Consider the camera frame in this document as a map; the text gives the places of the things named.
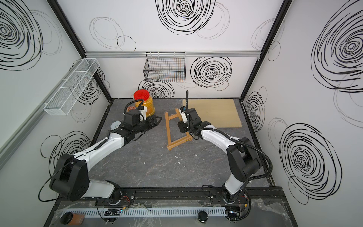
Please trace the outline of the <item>small wooden easel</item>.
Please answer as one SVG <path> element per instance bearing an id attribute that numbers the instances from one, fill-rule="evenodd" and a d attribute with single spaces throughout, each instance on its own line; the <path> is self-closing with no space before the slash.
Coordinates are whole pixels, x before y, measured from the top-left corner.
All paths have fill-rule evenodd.
<path id="1" fill-rule="evenodd" d="M 177 123 L 182 122 L 180 110 L 175 108 L 175 113 L 165 112 L 165 125 L 167 135 L 167 149 L 171 151 L 173 148 L 180 146 L 186 142 L 192 141 L 192 136 L 188 132 L 180 132 Z"/>

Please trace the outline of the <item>light plywood canvas board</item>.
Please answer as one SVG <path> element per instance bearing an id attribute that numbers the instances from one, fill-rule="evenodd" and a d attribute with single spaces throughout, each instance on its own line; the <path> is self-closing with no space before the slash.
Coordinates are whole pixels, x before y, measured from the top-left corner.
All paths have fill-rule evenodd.
<path id="1" fill-rule="evenodd" d="M 189 99 L 188 107 L 216 128 L 243 127 L 233 99 Z"/>

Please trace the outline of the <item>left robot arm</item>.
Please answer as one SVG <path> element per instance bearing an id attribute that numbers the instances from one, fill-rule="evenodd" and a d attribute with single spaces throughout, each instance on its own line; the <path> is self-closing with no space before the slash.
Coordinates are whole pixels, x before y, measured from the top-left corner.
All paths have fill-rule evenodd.
<path id="1" fill-rule="evenodd" d="M 111 205 L 122 200 L 120 186 L 111 181 L 92 180 L 88 172 L 112 152 L 136 141 L 137 134 L 143 135 L 158 126 L 162 118 L 146 116 L 145 110 L 130 110 L 125 113 L 121 124 L 95 145 L 74 155 L 64 154 L 57 162 L 49 187 L 69 201 L 81 198 L 105 199 Z"/>

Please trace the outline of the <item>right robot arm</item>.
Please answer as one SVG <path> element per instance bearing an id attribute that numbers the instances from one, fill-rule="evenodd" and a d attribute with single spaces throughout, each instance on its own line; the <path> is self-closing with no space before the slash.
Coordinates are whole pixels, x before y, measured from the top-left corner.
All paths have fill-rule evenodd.
<path id="1" fill-rule="evenodd" d="M 183 106 L 179 110 L 182 120 L 178 126 L 182 132 L 192 137 L 208 141 L 226 153 L 231 175 L 222 186 L 225 200 L 232 200 L 249 182 L 267 178 L 272 174 L 270 158 L 251 141 L 239 139 L 217 129 L 208 121 L 202 121 L 194 108 Z"/>

